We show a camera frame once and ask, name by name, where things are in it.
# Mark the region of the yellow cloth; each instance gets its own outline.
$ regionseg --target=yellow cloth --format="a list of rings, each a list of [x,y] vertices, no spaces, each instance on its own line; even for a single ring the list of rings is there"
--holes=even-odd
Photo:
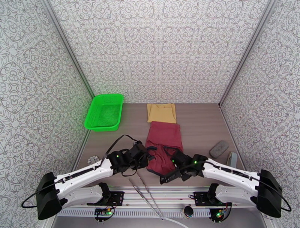
[[[176,123],[175,104],[147,104],[148,123],[152,121]]]

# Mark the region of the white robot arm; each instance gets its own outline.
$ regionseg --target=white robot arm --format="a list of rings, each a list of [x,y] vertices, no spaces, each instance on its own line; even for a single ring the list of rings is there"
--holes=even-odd
[[[52,172],[45,174],[36,192],[22,203],[22,207],[35,207],[24,206],[24,203],[36,195],[38,219],[42,220],[52,217],[65,207],[105,203],[109,195],[106,184],[85,186],[116,173],[125,172],[127,169],[144,168],[151,160],[147,149],[140,141],[135,141],[130,150],[125,149],[108,154],[111,148],[101,161],[80,170],[56,177]],[[248,204],[256,206],[258,210],[269,216],[277,218],[281,216],[282,189],[270,172],[262,170],[259,174],[235,169],[199,154],[191,158],[182,152],[177,152],[172,160],[175,171],[161,177],[161,184],[179,177],[185,181],[191,176],[220,180],[232,187],[212,184],[207,193],[212,204],[227,202]]]

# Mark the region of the black cable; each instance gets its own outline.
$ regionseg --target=black cable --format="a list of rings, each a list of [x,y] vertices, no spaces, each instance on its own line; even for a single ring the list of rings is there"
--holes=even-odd
[[[217,166],[217,165],[215,165],[215,164],[213,164],[213,163],[211,163],[211,162],[205,162],[205,163],[211,164],[212,166],[214,166],[214,167],[217,168],[217,169],[220,168],[220,166]],[[229,168],[223,168],[223,167],[221,167],[221,170],[223,170],[223,171],[225,171],[225,172],[229,172],[229,173],[235,174],[235,175],[238,175],[238,176],[241,176],[241,177],[244,177],[244,178],[248,178],[248,179],[250,178],[250,180],[253,179],[253,180],[256,180],[256,181],[262,183],[263,185],[266,185],[267,187],[269,187],[270,189],[272,189],[273,191],[275,191],[275,192],[283,199],[283,201],[287,204],[287,206],[289,207],[289,209],[286,209],[286,208],[283,208],[283,207],[282,207],[281,209],[284,210],[284,211],[287,211],[287,212],[291,212],[291,211],[292,211],[292,208],[291,208],[290,204],[287,202],[287,200],[282,196],[282,194],[280,194],[280,193],[278,192],[277,189],[273,188],[272,186],[270,186],[270,185],[264,183],[263,181],[261,181],[261,180],[259,180],[259,179],[257,179],[257,178],[254,178],[254,177],[252,177],[252,176],[246,175],[246,174],[241,173],[241,172],[236,171],[236,170],[232,170],[232,169],[229,169]]]
[[[230,209],[229,209],[228,214],[227,214],[227,212],[226,212],[227,216],[226,216],[225,218],[222,219],[222,222],[223,222],[224,220],[226,220],[226,219],[229,217],[230,212],[231,212],[231,209],[232,209],[232,203],[230,204]]]
[[[115,207],[112,206],[112,205],[108,205],[108,206],[110,206],[114,211],[113,211],[113,213],[111,214],[110,217],[108,217],[108,218],[106,218],[106,217],[102,218],[102,221],[103,221],[103,222],[105,222],[105,221],[109,220],[111,217],[113,217],[113,215],[115,214],[115,211],[116,211],[115,208],[116,208],[117,206],[115,206]]]
[[[135,170],[135,172],[134,172],[134,174],[131,174],[131,175],[124,175],[123,173],[124,172],[121,172],[121,174],[122,174],[122,176],[124,176],[124,177],[131,177],[131,176],[133,176],[133,175],[135,175],[136,173],[137,173],[137,169]]]
[[[46,188],[49,188],[49,187],[51,187],[51,186],[53,186],[53,185],[55,185],[55,184],[57,184],[57,183],[59,183],[59,182],[63,182],[63,179],[60,179],[59,181],[56,181],[56,182],[54,182],[54,183],[52,183],[52,184],[50,184],[50,185],[48,185],[48,186],[42,188],[41,190],[39,190],[39,191],[37,191],[37,192],[31,194],[30,196],[28,196],[28,197],[21,203],[21,207],[22,207],[22,208],[34,208],[34,207],[36,207],[36,205],[35,205],[35,206],[24,206],[24,203],[25,203],[27,200],[29,200],[31,197],[35,196],[36,194],[40,193],[41,191],[45,190]]]
[[[108,153],[111,151],[111,149],[116,145],[116,143],[117,143],[123,136],[127,136],[128,138],[130,138],[130,139],[132,139],[133,141],[137,142],[137,140],[134,139],[134,138],[132,138],[130,135],[121,135],[121,136],[120,136],[120,137],[119,137],[119,138],[118,138],[118,139],[110,146],[110,148],[107,150],[107,152],[106,152],[105,155],[103,156],[103,159],[102,159],[102,161],[101,161],[101,163],[100,163],[99,166],[95,166],[95,169],[90,168],[90,169],[83,170],[83,171],[81,171],[81,172],[74,173],[74,174],[72,174],[71,176],[67,176],[67,177],[65,177],[65,181],[68,181],[68,180],[70,180],[70,179],[72,179],[72,178],[74,178],[74,177],[81,176],[81,175],[83,175],[83,174],[85,174],[85,173],[88,173],[88,172],[90,172],[90,171],[92,171],[92,170],[96,170],[97,168],[101,167],[101,165],[102,165],[104,159],[107,157]],[[37,191],[37,192],[31,194],[29,197],[27,197],[27,198],[21,203],[21,207],[22,207],[22,208],[34,208],[34,207],[36,207],[36,205],[35,205],[35,206],[24,206],[24,203],[25,203],[27,200],[29,200],[31,197],[33,197],[33,196],[35,196],[36,194],[40,193],[41,191],[45,190],[46,188],[49,188],[49,187],[51,187],[51,186],[53,186],[53,185],[55,185],[55,184],[57,184],[57,183],[63,182],[63,181],[64,181],[63,179],[60,179],[59,181],[54,182],[54,183],[52,183],[52,184],[50,184],[50,185],[48,185],[48,186],[42,188],[41,190],[39,190],[39,191]]]
[[[268,184],[266,184],[266,183],[264,183],[263,181],[261,181],[261,180],[259,180],[259,179],[256,179],[256,178],[254,178],[254,177],[250,177],[250,180],[251,179],[254,179],[254,180],[256,180],[256,181],[258,181],[258,182],[260,182],[260,183],[262,183],[263,185],[266,185],[267,187],[269,187],[270,189],[272,189],[272,190],[274,190],[282,199],[283,199],[283,201],[287,204],[287,206],[288,206],[288,208],[289,209],[286,209],[286,208],[281,208],[282,210],[284,210],[284,211],[287,211],[287,212],[291,212],[292,211],[292,208],[291,208],[291,206],[290,206],[290,204],[287,202],[287,200],[275,189],[275,188],[273,188],[272,186],[270,186],[270,185],[268,185]]]
[[[110,146],[110,148],[108,148],[108,150],[106,151],[106,153],[104,154],[102,160],[101,160],[101,163],[98,167],[101,167],[102,166],[102,163],[104,161],[104,159],[107,157],[107,155],[109,154],[109,152],[111,151],[111,149],[116,145],[116,143],[121,139],[123,138],[123,136],[127,136],[128,138],[132,139],[133,141],[137,142],[136,139],[132,138],[130,135],[121,135],[119,138],[117,138],[117,140]]]

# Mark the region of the patterned wall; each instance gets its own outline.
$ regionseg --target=patterned wall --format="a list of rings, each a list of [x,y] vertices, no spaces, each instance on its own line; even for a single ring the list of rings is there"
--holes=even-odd
[[[21,201],[71,169],[91,99],[38,0],[1,1],[0,17],[0,227],[38,227]]]
[[[218,102],[267,0],[51,0],[95,94]]]
[[[247,169],[283,187],[280,227],[300,227],[300,1],[277,4],[222,110]]]

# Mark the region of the gray sponge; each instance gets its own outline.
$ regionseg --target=gray sponge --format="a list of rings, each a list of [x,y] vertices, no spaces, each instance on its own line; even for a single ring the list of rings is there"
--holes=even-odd
[[[219,141],[210,151],[209,154],[212,158],[219,157],[228,149],[229,145],[226,141]]]

